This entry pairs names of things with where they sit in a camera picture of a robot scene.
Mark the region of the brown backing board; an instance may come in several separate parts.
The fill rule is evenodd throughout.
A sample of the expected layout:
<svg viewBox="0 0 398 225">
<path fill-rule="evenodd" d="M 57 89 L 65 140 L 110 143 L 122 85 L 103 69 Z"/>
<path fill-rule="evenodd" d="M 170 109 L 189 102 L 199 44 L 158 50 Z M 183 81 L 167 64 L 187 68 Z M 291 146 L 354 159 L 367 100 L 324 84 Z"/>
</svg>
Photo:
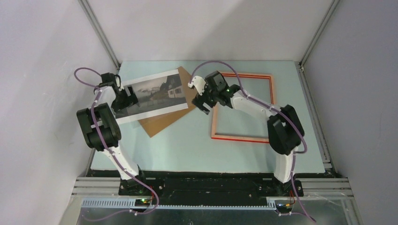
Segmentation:
<svg viewBox="0 0 398 225">
<path fill-rule="evenodd" d="M 167 94 L 169 99 L 178 100 L 183 98 L 187 103 L 187 108 L 139 120 L 141 127 L 146 131 L 149 137 L 153 137 L 178 119 L 182 118 L 187 113 L 195 109 L 191 102 L 196 95 L 194 89 L 188 88 L 187 84 L 191 78 L 191 74 L 183 68 L 177 68 L 180 80 L 175 78 L 168 78 L 165 83 L 162 83 L 160 90 L 163 94 Z"/>
</svg>

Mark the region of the red wooden picture frame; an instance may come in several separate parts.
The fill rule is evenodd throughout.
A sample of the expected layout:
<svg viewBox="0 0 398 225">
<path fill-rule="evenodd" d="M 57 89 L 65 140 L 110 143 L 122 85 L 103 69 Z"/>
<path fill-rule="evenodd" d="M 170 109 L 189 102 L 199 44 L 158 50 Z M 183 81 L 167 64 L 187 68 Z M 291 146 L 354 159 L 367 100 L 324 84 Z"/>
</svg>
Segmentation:
<svg viewBox="0 0 398 225">
<path fill-rule="evenodd" d="M 238 73 L 240 78 L 248 79 L 266 79 L 269 83 L 271 103 L 275 104 L 276 90 L 275 90 L 275 79 L 272 74 L 258 74 L 258 73 Z M 269 143 L 269 139 L 265 137 L 249 137 L 249 136 L 236 136 L 236 135 L 221 135 L 216 132 L 218 122 L 218 110 L 219 105 L 213 108 L 212 125 L 211 125 L 211 138 L 215 140 L 225 141 L 237 141 L 237 142 L 248 142 L 248 143 Z"/>
</svg>

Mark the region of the landscape photo print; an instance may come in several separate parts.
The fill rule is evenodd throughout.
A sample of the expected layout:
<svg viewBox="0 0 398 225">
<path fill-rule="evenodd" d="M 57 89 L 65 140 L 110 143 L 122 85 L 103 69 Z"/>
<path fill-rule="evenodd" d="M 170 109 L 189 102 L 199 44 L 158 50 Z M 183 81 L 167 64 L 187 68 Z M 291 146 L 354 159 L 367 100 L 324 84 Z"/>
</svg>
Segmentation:
<svg viewBox="0 0 398 225">
<path fill-rule="evenodd" d="M 122 83 L 138 103 L 116 113 L 118 124 L 164 115 L 188 108 L 182 79 L 177 69 L 143 76 Z"/>
</svg>

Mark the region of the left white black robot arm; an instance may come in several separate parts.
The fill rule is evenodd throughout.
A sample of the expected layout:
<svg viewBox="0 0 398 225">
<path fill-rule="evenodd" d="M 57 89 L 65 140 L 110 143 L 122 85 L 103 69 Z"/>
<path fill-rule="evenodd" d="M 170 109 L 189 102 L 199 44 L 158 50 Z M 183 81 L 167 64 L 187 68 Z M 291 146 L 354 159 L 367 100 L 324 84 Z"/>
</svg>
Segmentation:
<svg viewBox="0 0 398 225">
<path fill-rule="evenodd" d="M 103 153 L 117 168 L 121 184 L 135 194 L 143 195 L 148 191 L 148 182 L 144 179 L 139 166 L 122 149 L 122 133 L 116 121 L 116 113 L 138 104 L 133 89 L 122 86 L 119 75 L 101 74 L 101 83 L 94 85 L 94 101 L 89 108 L 77 111 L 77 119 L 89 148 Z"/>
</svg>

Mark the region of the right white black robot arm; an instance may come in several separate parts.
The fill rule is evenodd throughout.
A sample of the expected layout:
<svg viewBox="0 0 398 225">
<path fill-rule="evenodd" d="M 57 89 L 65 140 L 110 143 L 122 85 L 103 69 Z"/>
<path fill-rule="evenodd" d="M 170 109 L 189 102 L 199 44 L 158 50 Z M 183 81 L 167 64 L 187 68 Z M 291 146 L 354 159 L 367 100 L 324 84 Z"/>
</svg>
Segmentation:
<svg viewBox="0 0 398 225">
<path fill-rule="evenodd" d="M 193 76 L 188 82 L 197 94 L 192 103 L 205 114 L 217 105 L 242 111 L 263 122 L 268 129 L 268 141 L 276 152 L 273 190 L 279 196 L 287 195 L 294 176 L 297 149 L 305 132 L 296 110 L 291 105 L 279 107 L 249 95 L 240 85 L 228 85 L 224 76 L 216 71 L 205 78 Z"/>
</svg>

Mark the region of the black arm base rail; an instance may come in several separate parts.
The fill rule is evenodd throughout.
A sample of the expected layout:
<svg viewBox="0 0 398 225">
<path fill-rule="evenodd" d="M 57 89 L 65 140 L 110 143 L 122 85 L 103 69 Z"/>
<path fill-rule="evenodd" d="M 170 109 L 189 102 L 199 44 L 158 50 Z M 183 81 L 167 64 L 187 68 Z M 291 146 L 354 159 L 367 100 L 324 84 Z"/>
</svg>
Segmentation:
<svg viewBox="0 0 398 225">
<path fill-rule="evenodd" d="M 303 197 L 299 180 L 281 183 L 271 173 L 143 171 L 142 185 L 125 189 L 118 171 L 90 170 L 90 178 L 115 178 L 119 195 L 140 196 L 143 204 L 261 206 L 268 197 Z"/>
</svg>

